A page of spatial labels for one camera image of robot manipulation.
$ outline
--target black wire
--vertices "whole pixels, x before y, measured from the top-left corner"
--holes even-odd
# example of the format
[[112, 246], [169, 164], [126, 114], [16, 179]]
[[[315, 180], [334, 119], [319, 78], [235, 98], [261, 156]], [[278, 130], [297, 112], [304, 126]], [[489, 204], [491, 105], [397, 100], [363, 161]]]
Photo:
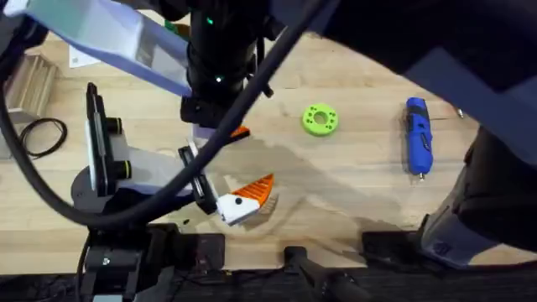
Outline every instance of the black wire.
[[86, 260], [87, 250], [90, 246], [90, 235], [86, 237], [84, 242], [84, 247], [82, 247], [81, 256], [78, 258], [78, 264], [76, 265], [76, 274], [75, 274], [75, 301], [81, 302], [81, 279], [82, 279], [82, 270], [84, 269], [84, 261]]
[[[52, 147], [46, 149], [45, 151], [38, 152], [38, 153], [30, 151], [26, 144], [26, 139], [28, 138], [32, 130], [34, 130], [39, 125], [42, 125], [47, 122], [52, 122], [58, 128], [58, 130], [60, 130], [60, 138], [58, 138], [58, 141]], [[58, 150], [61, 147], [61, 145], [65, 142], [66, 139], [67, 139], [67, 126], [61, 120], [57, 118], [52, 118], [52, 117], [43, 117], [43, 118], [37, 119], [31, 122], [30, 124], [28, 124], [28, 126], [26, 126], [23, 129], [23, 131], [20, 133], [20, 140], [22, 141], [23, 147], [26, 150], [26, 154], [30, 156], [34, 156], [34, 159], [39, 159], [46, 155], [52, 154], [54, 151]]]
[[[244, 91], [232, 104], [232, 107], [222, 119], [220, 126], [211, 136], [209, 142], [200, 150], [198, 156], [155, 195], [125, 211], [97, 215], [77, 210], [70, 203], [62, 200], [39, 176], [38, 171], [25, 154], [24, 148], [18, 140], [18, 136], [9, 119], [3, 93], [0, 93], [0, 97], [2, 98], [0, 101], [4, 103], [4, 106], [0, 106], [0, 128], [2, 129], [3, 136], [26, 180], [34, 187], [44, 202], [63, 217], [84, 226], [101, 229], [124, 227], [129, 223], [152, 221], [163, 215], [161, 211], [163, 202], [170, 200], [172, 196], [175, 196], [178, 191], [188, 185], [192, 177], [198, 174], [216, 156], [218, 151], [227, 144], [231, 133], [240, 126], [242, 119], [257, 100], [263, 88], [282, 64], [302, 33], [307, 29], [313, 17], [317, 15], [325, 4], [326, 0], [311, 0], [305, 5], [302, 15], [296, 19], [295, 24], [289, 26], [282, 33], [278, 42], [268, 53], [265, 60], [263, 60], [259, 71], [248, 82]], [[167, 212], [174, 209], [174, 205], [171, 203], [165, 206], [167, 207]]]

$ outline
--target blue rotary tool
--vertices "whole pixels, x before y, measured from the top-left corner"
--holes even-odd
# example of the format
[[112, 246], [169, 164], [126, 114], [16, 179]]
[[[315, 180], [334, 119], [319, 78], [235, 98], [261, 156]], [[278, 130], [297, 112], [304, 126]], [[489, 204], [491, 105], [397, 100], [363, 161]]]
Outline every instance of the blue rotary tool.
[[429, 112], [425, 100], [418, 97], [411, 97], [406, 102], [406, 109], [409, 170], [424, 180], [433, 165], [433, 135], [430, 132]]

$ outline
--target black ring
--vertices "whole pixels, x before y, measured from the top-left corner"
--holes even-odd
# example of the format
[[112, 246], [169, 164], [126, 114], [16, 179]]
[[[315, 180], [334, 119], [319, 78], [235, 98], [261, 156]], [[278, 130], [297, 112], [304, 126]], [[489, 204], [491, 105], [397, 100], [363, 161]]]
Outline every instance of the black ring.
[[[61, 135], [58, 141], [52, 147], [46, 149], [43, 152], [34, 153], [28, 150], [28, 147], [26, 146], [26, 138], [29, 136], [30, 132], [32, 132], [32, 130], [36, 128], [37, 126], [47, 123], [47, 122], [53, 122], [54, 125], [60, 130]], [[43, 118], [37, 119], [31, 122], [30, 124], [28, 124], [28, 126], [26, 126], [23, 129], [23, 131], [20, 133], [20, 140], [24, 146], [24, 149], [26, 150], [26, 154], [34, 156], [34, 159], [39, 159], [39, 158], [42, 158], [46, 155], [53, 153], [54, 151], [56, 151], [57, 149], [61, 147], [61, 145], [65, 142], [66, 139], [67, 139], [67, 126], [61, 120], [57, 118], [52, 118], [52, 117], [43, 117]]]

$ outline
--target green plastic ring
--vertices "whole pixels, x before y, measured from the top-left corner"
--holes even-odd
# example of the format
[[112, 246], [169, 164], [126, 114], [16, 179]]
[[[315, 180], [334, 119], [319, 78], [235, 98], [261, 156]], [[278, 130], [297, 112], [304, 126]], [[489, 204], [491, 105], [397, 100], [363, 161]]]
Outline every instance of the green plastic ring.
[[334, 109], [326, 104], [307, 107], [302, 115], [305, 131], [316, 136], [326, 136], [336, 130], [338, 116]]

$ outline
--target wooden table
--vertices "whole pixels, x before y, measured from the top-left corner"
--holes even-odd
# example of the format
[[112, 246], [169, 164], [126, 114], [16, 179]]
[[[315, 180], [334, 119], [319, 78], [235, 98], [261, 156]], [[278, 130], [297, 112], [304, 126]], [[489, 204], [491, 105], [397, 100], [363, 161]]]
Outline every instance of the wooden table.
[[[97, 84], [107, 115], [123, 119], [131, 145], [175, 156], [190, 125], [180, 120], [180, 98], [109, 65], [68, 67], [68, 46], [55, 36], [34, 52], [60, 68], [48, 116], [67, 124], [58, 152], [34, 164], [64, 199], [87, 165], [85, 89]], [[222, 232], [227, 268], [274, 268], [288, 245], [308, 248], [326, 266], [362, 266], [360, 233], [414, 230], [451, 190], [477, 124], [461, 120], [446, 102], [382, 66], [329, 40], [306, 35], [270, 83], [274, 97], [260, 97], [246, 118], [251, 138], [228, 146], [210, 164], [220, 188], [236, 189], [268, 173], [276, 182], [269, 207], [242, 226], [228, 227], [196, 205], [159, 221], [184, 232]], [[419, 183], [405, 172], [404, 103], [427, 100], [434, 135], [434, 168]], [[340, 116], [327, 138], [300, 125], [302, 112], [324, 102]], [[43, 127], [30, 147], [50, 145], [56, 129]], [[0, 163], [0, 273], [73, 272], [86, 229], [53, 212], [11, 161]], [[534, 254], [499, 247], [475, 263], [517, 263]]]

